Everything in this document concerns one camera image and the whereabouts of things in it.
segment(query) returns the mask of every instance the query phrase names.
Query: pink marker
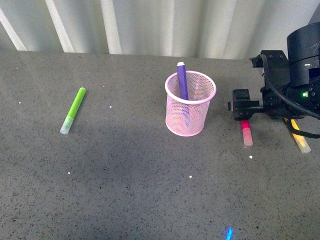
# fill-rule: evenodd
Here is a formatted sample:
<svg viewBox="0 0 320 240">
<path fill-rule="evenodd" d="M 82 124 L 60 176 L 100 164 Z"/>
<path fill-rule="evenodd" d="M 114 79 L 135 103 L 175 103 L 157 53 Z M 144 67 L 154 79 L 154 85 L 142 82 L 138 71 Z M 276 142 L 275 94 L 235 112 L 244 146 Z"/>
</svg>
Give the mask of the pink marker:
<svg viewBox="0 0 320 240">
<path fill-rule="evenodd" d="M 249 120 L 241 120 L 241 127 L 244 145 L 247 147 L 252 146 L 254 143 L 252 142 Z"/>
</svg>

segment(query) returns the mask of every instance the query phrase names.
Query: yellow marker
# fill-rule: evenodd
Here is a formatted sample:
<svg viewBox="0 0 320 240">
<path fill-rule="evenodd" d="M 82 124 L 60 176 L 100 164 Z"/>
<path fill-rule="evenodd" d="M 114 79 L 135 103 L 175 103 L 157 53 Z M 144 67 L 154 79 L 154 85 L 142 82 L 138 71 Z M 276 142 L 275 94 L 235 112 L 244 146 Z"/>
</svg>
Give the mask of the yellow marker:
<svg viewBox="0 0 320 240">
<path fill-rule="evenodd" d="M 291 119 L 291 124 L 294 129 L 300 130 L 294 119 Z M 307 153 L 311 152 L 311 149 L 310 149 L 304 136 L 296 135 L 294 133 L 292 133 L 292 135 L 293 135 L 293 137 L 294 137 L 296 143 L 298 144 L 298 147 L 300 148 L 302 153 L 307 154 Z"/>
</svg>

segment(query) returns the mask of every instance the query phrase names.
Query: black cable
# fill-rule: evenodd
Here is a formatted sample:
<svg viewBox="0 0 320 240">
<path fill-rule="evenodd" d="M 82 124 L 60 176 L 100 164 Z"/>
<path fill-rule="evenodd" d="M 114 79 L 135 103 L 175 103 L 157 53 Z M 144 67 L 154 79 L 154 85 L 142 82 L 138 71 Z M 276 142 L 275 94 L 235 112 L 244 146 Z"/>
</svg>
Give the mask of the black cable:
<svg viewBox="0 0 320 240">
<path fill-rule="evenodd" d="M 301 131 L 301 130 L 295 129 L 292 126 L 291 119 L 287 119 L 284 122 L 285 122 L 286 127 L 289 129 L 290 133 L 292 133 L 292 134 L 304 136 L 306 138 L 311 138 L 311 139 L 320 139 L 320 134 L 314 134 L 314 133 L 310 133 L 310 132 L 307 132 L 307 131 Z"/>
<path fill-rule="evenodd" d="M 262 62 L 263 62 L 264 79 L 268 83 L 268 86 L 274 92 L 274 94 L 278 98 L 280 98 L 282 101 L 284 101 L 286 104 L 291 106 L 292 108 L 300 111 L 301 113 L 303 113 L 305 115 L 309 115 L 311 117 L 314 117 L 314 118 L 320 120 L 320 115 L 319 114 L 317 114 L 317 113 L 315 113 L 313 111 L 310 111 L 309 109 L 301 106 L 300 104 L 296 103 L 295 101 L 290 100 L 289 98 L 287 98 L 285 95 L 283 95 L 281 92 L 278 91 L 278 89 L 272 84 L 271 76 L 270 76 L 270 72 L 269 72 L 268 60 L 267 60 L 266 55 L 260 54 L 260 57 L 261 57 Z"/>
</svg>

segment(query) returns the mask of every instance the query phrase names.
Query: purple marker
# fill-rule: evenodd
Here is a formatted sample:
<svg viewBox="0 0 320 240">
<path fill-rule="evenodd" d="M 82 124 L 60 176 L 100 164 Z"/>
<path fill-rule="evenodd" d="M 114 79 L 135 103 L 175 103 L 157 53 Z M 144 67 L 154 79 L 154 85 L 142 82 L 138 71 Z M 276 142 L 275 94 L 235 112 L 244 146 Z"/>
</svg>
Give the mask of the purple marker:
<svg viewBox="0 0 320 240">
<path fill-rule="evenodd" d="M 186 75 L 186 65 L 183 61 L 178 62 L 177 66 L 178 80 L 179 80 L 179 90 L 180 98 L 184 100 L 189 100 L 188 88 L 187 88 L 187 75 Z"/>
</svg>

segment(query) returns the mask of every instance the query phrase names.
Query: mesh cup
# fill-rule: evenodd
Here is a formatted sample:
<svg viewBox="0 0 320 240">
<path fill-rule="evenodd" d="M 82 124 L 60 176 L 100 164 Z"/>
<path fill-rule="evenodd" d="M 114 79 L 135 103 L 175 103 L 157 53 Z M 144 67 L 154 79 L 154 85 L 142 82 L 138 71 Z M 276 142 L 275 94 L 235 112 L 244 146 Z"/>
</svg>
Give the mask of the mesh cup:
<svg viewBox="0 0 320 240">
<path fill-rule="evenodd" d="M 204 128 L 210 100 L 215 96 L 217 87 L 210 77 L 197 71 L 186 71 L 186 84 L 189 100 L 180 98 L 177 73 L 165 81 L 165 123 L 174 134 L 190 137 Z"/>
</svg>

